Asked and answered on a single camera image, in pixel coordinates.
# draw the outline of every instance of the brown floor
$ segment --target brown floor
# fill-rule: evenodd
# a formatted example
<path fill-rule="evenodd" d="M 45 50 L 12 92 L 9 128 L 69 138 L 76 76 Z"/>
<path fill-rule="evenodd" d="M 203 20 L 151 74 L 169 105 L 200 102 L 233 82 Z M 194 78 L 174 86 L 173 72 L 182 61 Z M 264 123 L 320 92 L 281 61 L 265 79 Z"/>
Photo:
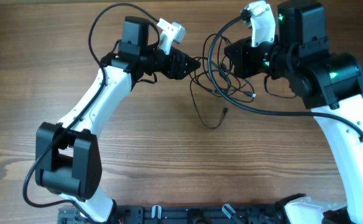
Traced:
<path fill-rule="evenodd" d="M 277 1 L 271 1 L 273 9 Z M 192 56 L 204 38 L 238 15 L 245 1 L 140 2 L 156 17 L 183 24 L 178 48 Z M 349 51 L 363 67 L 363 1 L 325 1 L 333 52 Z M 108 3 L 0 6 L 0 223 L 53 223 L 57 208 L 25 204 L 21 189 L 34 161 L 35 132 L 55 123 L 78 102 L 97 74 L 87 46 L 96 15 Z M 94 31 L 102 56 L 121 37 L 124 7 L 108 12 Z M 251 35 L 242 24 L 226 33 L 232 41 Z M 252 79 L 268 110 L 303 110 L 301 100 L 279 100 L 263 91 L 263 75 Z M 120 205 L 193 205 L 274 202 L 298 192 L 323 200 L 345 200 L 328 143 L 314 119 L 276 118 L 231 105 L 224 124 L 206 129 L 197 118 L 189 80 L 138 84 L 120 104 L 100 140 L 101 185 Z M 288 83 L 270 88 L 288 94 Z M 215 123 L 227 105 L 194 88 L 203 117 Z M 29 189 L 36 202 L 58 199 Z"/>

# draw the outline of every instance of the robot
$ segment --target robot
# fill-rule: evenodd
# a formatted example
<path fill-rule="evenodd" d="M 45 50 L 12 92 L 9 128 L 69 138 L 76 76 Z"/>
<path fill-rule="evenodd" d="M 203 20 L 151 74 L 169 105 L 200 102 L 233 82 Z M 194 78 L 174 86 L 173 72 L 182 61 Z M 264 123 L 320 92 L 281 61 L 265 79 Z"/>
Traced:
<path fill-rule="evenodd" d="M 121 3 L 109 6 L 132 6 Z M 186 30 L 151 17 L 163 32 L 147 19 L 126 17 L 118 52 L 108 53 L 100 61 L 98 76 L 80 102 L 57 124 L 42 123 L 36 135 L 36 162 L 24 183 L 24 200 L 34 207 L 71 203 L 61 208 L 58 223 L 117 224 L 254 224 L 254 223 L 363 223 L 363 72 L 350 54 L 329 53 L 325 33 L 324 8 L 315 1 L 288 1 L 278 5 L 278 33 L 275 19 L 265 1 L 252 2 L 240 16 L 227 23 L 215 36 L 208 58 L 221 34 L 236 22 L 243 21 L 252 36 L 224 49 L 235 65 L 234 75 L 248 78 L 266 73 L 271 79 L 286 78 L 292 92 L 302 98 L 311 112 L 264 111 L 239 104 L 227 97 L 213 77 L 218 93 L 230 103 L 251 112 L 274 116 L 313 116 L 329 142 L 338 166 L 346 203 L 323 202 L 305 194 L 291 195 L 273 204 L 232 207 L 161 207 L 117 206 L 99 186 L 102 167 L 98 138 L 107 120 L 144 73 L 160 72 L 176 80 L 185 78 L 200 67 L 199 61 L 172 47 L 180 43 Z M 152 26 L 158 41 L 148 44 Z M 59 150 L 73 149 L 73 156 Z M 27 186 L 35 171 L 37 185 L 64 200 L 36 204 L 27 196 Z"/>

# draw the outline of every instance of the wire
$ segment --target wire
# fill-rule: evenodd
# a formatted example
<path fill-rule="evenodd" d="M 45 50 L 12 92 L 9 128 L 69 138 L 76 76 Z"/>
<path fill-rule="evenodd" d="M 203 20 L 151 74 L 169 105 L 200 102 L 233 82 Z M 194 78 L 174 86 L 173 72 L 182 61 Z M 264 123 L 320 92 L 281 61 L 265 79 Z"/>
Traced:
<path fill-rule="evenodd" d="M 63 140 L 63 138 L 65 137 L 66 133 L 71 130 L 71 128 L 80 121 L 80 119 L 83 117 L 83 115 L 87 112 L 87 110 L 90 108 L 90 106 L 94 103 L 94 101 L 97 99 L 97 97 L 100 95 L 101 91 L 103 90 L 103 88 L 106 85 L 106 71 L 102 65 L 102 63 L 98 60 L 97 56 L 94 54 L 93 52 L 93 48 L 91 45 L 91 38 L 92 38 L 92 34 L 93 34 L 93 29 L 96 26 L 96 23 L 98 22 L 98 20 L 100 19 L 100 17 L 109 9 L 112 9 L 114 7 L 117 6 L 130 6 L 133 7 L 135 9 L 140 10 L 141 12 L 143 12 L 144 14 L 146 14 L 147 16 L 149 16 L 152 20 L 154 20 L 155 22 L 159 22 L 158 19 L 156 19 L 154 16 L 151 16 L 147 11 L 143 10 L 142 8 L 135 6 L 133 4 L 129 4 L 129 3 L 117 3 L 117 4 L 113 4 L 111 6 L 108 6 L 106 9 L 104 9 L 103 11 L 100 12 L 100 14 L 96 17 L 96 19 L 94 20 L 91 28 L 90 28 L 90 32 L 89 32 L 89 38 L 88 38 L 88 46 L 89 46 L 89 51 L 90 54 L 92 55 L 92 57 L 94 58 L 94 60 L 96 61 L 96 63 L 99 65 L 102 74 L 103 74 L 103 82 L 101 82 L 99 89 L 97 90 L 97 92 L 94 94 L 94 96 L 92 97 L 92 99 L 90 99 L 90 101 L 88 102 L 88 104 L 82 109 L 82 111 L 79 113 L 78 116 L 75 117 L 75 119 L 71 122 L 70 125 L 68 125 L 58 136 L 55 137 L 55 139 L 46 147 L 46 149 L 44 150 L 44 152 L 35 160 L 35 162 L 32 164 L 30 170 L 27 173 L 27 176 L 25 177 L 25 181 L 23 184 L 23 189 L 22 189 L 22 195 L 24 198 L 24 201 L 36 208 L 45 208 L 45 207 L 50 207 L 50 206 L 54 206 L 54 205 L 58 205 L 61 203 L 71 203 L 73 204 L 75 207 L 77 207 L 77 209 L 80 210 L 80 212 L 82 212 L 82 214 L 84 214 L 90 221 L 93 221 L 93 219 L 89 216 L 89 214 L 87 214 L 85 211 L 83 211 L 82 208 L 80 208 L 78 206 L 78 204 L 74 201 L 74 200 L 59 200 L 56 202 L 50 202 L 50 203 L 44 203 L 44 204 L 37 204 L 32 202 L 29 198 L 28 198 L 28 194 L 27 194 L 27 189 L 28 189 L 28 184 L 29 181 L 32 177 L 32 174 L 34 173 L 34 171 L 36 170 L 37 166 L 39 165 L 39 163 L 42 161 L 42 159 L 45 157 L 45 155 L 51 150 L 51 149 L 55 149 L 56 147 L 58 147 L 58 144 Z M 159 38 L 159 32 L 158 29 L 155 27 L 155 25 L 151 22 L 150 25 L 157 31 L 157 35 Z M 117 42 L 115 43 L 115 46 L 113 48 L 113 51 L 115 51 L 117 45 L 119 43 L 119 40 L 117 40 Z M 158 46 L 159 43 L 159 39 L 156 43 L 152 44 L 152 47 Z"/>
<path fill-rule="evenodd" d="M 266 93 L 272 95 L 272 96 L 276 96 L 276 97 L 279 97 L 279 98 L 284 98 L 284 99 L 294 99 L 296 98 L 298 95 L 295 93 L 295 96 L 280 96 L 280 95 L 277 95 L 277 94 L 273 94 L 273 93 L 270 93 L 268 90 L 267 90 L 267 80 L 269 79 L 270 75 L 266 75 L 266 77 L 264 77 L 264 91 L 266 91 Z"/>
<path fill-rule="evenodd" d="M 193 93 L 193 89 L 192 89 L 192 84 L 194 83 L 195 85 L 198 85 L 199 87 L 201 87 L 202 89 L 204 89 L 206 92 L 212 94 L 213 96 L 215 97 L 218 97 L 220 98 L 221 96 L 217 94 L 217 91 L 216 90 L 213 90 L 211 89 L 210 87 L 207 87 L 207 86 L 204 86 L 201 82 L 200 82 L 200 77 L 202 75 L 205 75 L 207 77 L 207 79 L 210 81 L 210 78 L 208 76 L 208 71 L 205 69 L 205 60 L 207 60 L 207 58 L 204 56 L 204 53 L 205 53 L 205 46 L 206 46 L 206 43 L 207 41 L 215 36 L 216 34 L 211 34 L 209 35 L 206 40 L 204 41 L 204 45 L 203 45 L 203 50 L 202 50 L 202 57 L 194 57 L 194 59 L 196 60 L 202 60 L 202 65 L 203 65 L 203 70 L 204 72 L 201 72 L 200 74 L 196 74 L 196 71 L 194 71 L 194 76 L 191 76 L 190 75 L 190 78 L 191 78 L 191 82 L 190 82 L 190 93 L 191 93 L 191 97 L 193 99 L 193 104 L 194 104 L 194 107 L 195 107 L 195 110 L 197 112 L 197 115 L 199 117 L 199 119 L 201 120 L 201 122 L 208 128 L 208 129 L 216 129 L 218 128 L 224 121 L 225 117 L 226 117 L 226 113 L 228 112 L 228 108 L 227 107 L 224 107 L 222 109 L 222 112 L 221 112 L 221 116 L 220 116 L 220 119 L 217 123 L 217 125 L 215 126 L 211 126 L 209 125 L 207 122 L 205 122 L 201 116 L 201 113 L 197 107 L 197 104 L 196 104 L 196 101 L 195 101 L 195 97 L 194 97 L 194 93 Z M 231 45 L 231 41 L 227 38 L 227 37 L 224 37 L 224 36 L 221 36 L 221 41 L 224 41 L 226 43 L 227 46 Z M 235 97 L 231 97 L 237 101 L 240 101 L 240 102 L 243 102 L 243 103 L 252 103 L 253 100 L 255 99 L 253 96 L 255 96 L 255 90 L 254 90 L 254 87 L 252 86 L 252 84 L 248 81 L 248 80 L 243 80 L 245 82 L 245 84 L 241 85 L 241 81 L 234 76 L 234 74 L 231 72 L 232 70 L 232 67 L 233 67 L 233 64 L 231 61 L 229 61 L 229 68 L 227 68 L 227 66 L 225 64 L 223 64 L 226 56 L 224 56 L 222 58 L 222 60 L 220 61 L 220 49 L 221 49 L 221 43 L 219 44 L 219 48 L 218 48 L 218 57 L 217 57 L 217 64 L 215 64 L 214 62 L 212 62 L 213 64 L 215 64 L 217 67 L 216 67 L 216 72 L 219 73 L 220 77 L 226 82 L 227 84 L 227 87 L 226 88 L 222 88 L 223 91 L 226 91 L 228 92 L 228 95 L 231 96 L 233 94 L 235 94 L 236 92 L 241 92 L 243 93 L 244 95 L 246 96 L 249 96 L 251 97 L 250 100 L 241 100 L 241 99 L 238 99 L 238 98 L 235 98 Z M 236 81 L 238 82 L 238 86 L 234 86 L 229 78 L 229 75 L 231 75 L 232 77 L 234 77 L 236 79 Z M 244 91 L 242 90 L 246 85 L 249 85 L 251 87 L 251 91 Z"/>
<path fill-rule="evenodd" d="M 222 34 L 224 33 L 224 31 L 226 31 L 229 27 L 231 27 L 233 24 L 235 24 L 236 22 L 240 21 L 242 18 L 241 16 L 233 19 L 232 21 L 228 22 L 214 37 L 214 39 L 212 40 L 212 44 L 211 47 L 209 48 L 209 52 L 208 52 L 208 58 L 212 58 L 212 54 L 213 54 L 213 49 L 214 46 L 216 45 L 216 42 L 218 41 L 218 39 L 222 36 Z M 322 118 L 330 118 L 330 119 L 334 119 L 336 121 L 340 121 L 344 124 L 346 124 L 347 126 L 349 126 L 350 128 L 354 129 L 358 135 L 361 137 L 361 141 L 363 141 L 363 131 L 357 127 L 354 123 L 352 123 L 351 121 L 333 115 L 333 114 L 327 114 L 327 113 L 317 113 L 317 112 L 285 112 L 285 111 L 266 111 L 266 110 L 260 110 L 257 108 L 252 108 L 250 106 L 246 106 L 243 104 L 240 104 L 238 102 L 236 102 L 235 100 L 231 99 L 229 96 L 227 96 L 227 94 L 223 93 L 223 91 L 221 90 L 221 88 L 219 87 L 218 83 L 216 82 L 216 80 L 214 79 L 214 75 L 213 75 L 213 69 L 212 69 L 212 65 L 208 60 L 208 75 L 211 78 L 211 81 L 215 87 L 215 89 L 218 91 L 218 93 L 224 98 L 226 99 L 228 102 L 230 102 L 231 104 L 239 107 L 240 109 L 243 110 L 247 110 L 253 113 L 258 113 L 258 114 L 263 114 L 263 115 L 272 115 L 272 116 L 309 116 L 309 117 L 322 117 Z"/>

